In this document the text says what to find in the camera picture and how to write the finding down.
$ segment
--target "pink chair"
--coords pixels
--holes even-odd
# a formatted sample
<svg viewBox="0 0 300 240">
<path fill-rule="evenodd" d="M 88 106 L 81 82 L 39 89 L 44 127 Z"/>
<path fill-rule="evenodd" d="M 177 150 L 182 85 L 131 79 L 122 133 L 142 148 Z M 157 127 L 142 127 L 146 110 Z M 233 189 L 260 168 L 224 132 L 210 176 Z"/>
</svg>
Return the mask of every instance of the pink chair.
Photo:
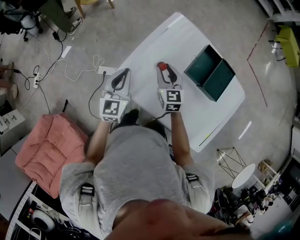
<svg viewBox="0 0 300 240">
<path fill-rule="evenodd" d="M 15 163 L 52 198 L 57 198 L 61 169 L 84 160 L 87 135 L 64 113 L 43 115 L 33 128 Z"/>
</svg>

